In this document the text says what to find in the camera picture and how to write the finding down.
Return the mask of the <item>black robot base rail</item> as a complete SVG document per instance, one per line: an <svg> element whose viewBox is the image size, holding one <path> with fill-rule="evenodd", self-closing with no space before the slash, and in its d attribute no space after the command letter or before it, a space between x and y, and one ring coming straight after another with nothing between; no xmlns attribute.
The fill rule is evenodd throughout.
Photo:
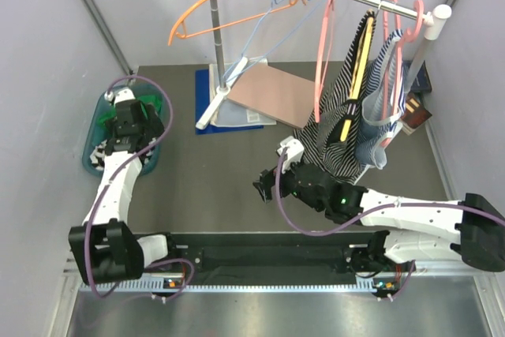
<svg viewBox="0 0 505 337"><path fill-rule="evenodd" d="M401 272L409 264L396 264L380 256L372 259L371 232L343 232L309 237L295 232L165 233L169 257L191 260L197 271L216 268L322 267L336 273Z"/></svg>

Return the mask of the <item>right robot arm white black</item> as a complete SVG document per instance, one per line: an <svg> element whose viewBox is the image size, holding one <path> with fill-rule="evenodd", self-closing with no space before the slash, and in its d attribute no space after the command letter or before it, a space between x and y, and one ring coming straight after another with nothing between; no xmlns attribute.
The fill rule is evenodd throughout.
<svg viewBox="0 0 505 337"><path fill-rule="evenodd" d="M446 201L397 197L337 182L312 164L264 170L252 185L263 202L295 197L338 230L377 228L366 249L377 270L412 260L460 260L481 271L504 270L504 217L480 194Z"/></svg>

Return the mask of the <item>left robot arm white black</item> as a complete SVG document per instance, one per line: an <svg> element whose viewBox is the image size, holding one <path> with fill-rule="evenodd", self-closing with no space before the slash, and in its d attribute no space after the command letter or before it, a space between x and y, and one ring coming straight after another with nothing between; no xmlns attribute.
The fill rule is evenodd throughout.
<svg viewBox="0 0 505 337"><path fill-rule="evenodd" d="M151 264L170 271L179 260L165 234L137 238L127 226L133 187L148 157L145 148L162 136L163 124L155 108L138 99L116 101L114 109L95 202L83 224L72 227L68 236L86 284L138 279Z"/></svg>

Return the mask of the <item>black white striped tank top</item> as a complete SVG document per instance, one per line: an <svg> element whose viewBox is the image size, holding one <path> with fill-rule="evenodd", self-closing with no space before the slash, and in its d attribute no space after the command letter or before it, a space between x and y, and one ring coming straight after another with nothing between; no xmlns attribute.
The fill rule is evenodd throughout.
<svg viewBox="0 0 505 337"><path fill-rule="evenodd" d="M97 170L98 172L103 172L104 167L105 167L105 147L107 145L107 140L101 141L99 144L97 144L94 147L94 150L89 156L90 163L93 169ZM142 162L143 165L147 165L149 161L151 160L152 156L154 154L154 149L151 149L149 152L145 153L140 157L140 161Z"/></svg>

